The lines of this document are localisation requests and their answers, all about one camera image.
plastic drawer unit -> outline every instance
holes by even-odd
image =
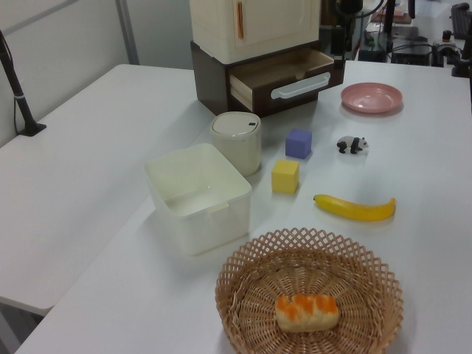
[[[191,43],[198,99],[214,114],[247,111],[259,117],[318,99],[344,79],[344,63],[320,52],[319,42],[223,64]]]

purple cube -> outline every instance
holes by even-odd
[[[285,139],[285,155],[305,159],[311,152],[311,132],[293,129]]]

desk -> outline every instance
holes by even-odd
[[[191,81],[118,66],[0,149],[0,302],[45,315],[67,292],[148,195],[143,163],[212,120]]]
[[[168,73],[161,69],[126,71],[130,80],[142,72],[152,75],[156,91],[167,85]],[[182,87],[193,85],[191,72],[175,73]],[[400,89],[403,107],[369,117],[341,106],[341,90],[365,81]],[[197,105],[191,95],[182,101],[176,87],[169,92],[175,94],[168,99],[181,104],[167,114],[179,117],[186,106]],[[161,101],[156,98],[154,107]],[[145,131],[140,119],[136,124]],[[452,348],[468,353],[471,120],[466,79],[431,67],[347,62],[345,83],[320,93],[317,103],[263,119],[262,168],[248,178],[248,237],[185,257],[159,231],[162,221],[147,197],[17,353],[233,353],[215,308],[221,266],[249,238],[303,226],[351,237],[390,264],[403,289],[404,320],[389,354],[443,354]],[[207,128],[193,144],[208,141]],[[270,171],[276,159],[285,158],[283,139],[292,128],[313,131],[313,153],[301,161],[297,194],[279,195],[271,192]],[[344,135],[365,136],[369,152],[341,155],[336,141]],[[174,131],[168,141],[177,136]],[[397,211],[379,223],[349,221],[314,206],[317,193],[366,204],[395,196]]]

panda figurine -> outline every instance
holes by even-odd
[[[336,145],[338,146],[340,153],[345,153],[345,150],[350,148],[351,153],[354,154],[369,147],[364,138],[355,138],[354,136],[343,136],[338,140]]]

brown drawer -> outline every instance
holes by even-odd
[[[232,67],[230,94],[262,116],[316,100],[318,92],[342,83],[344,70],[312,48],[295,49]]]

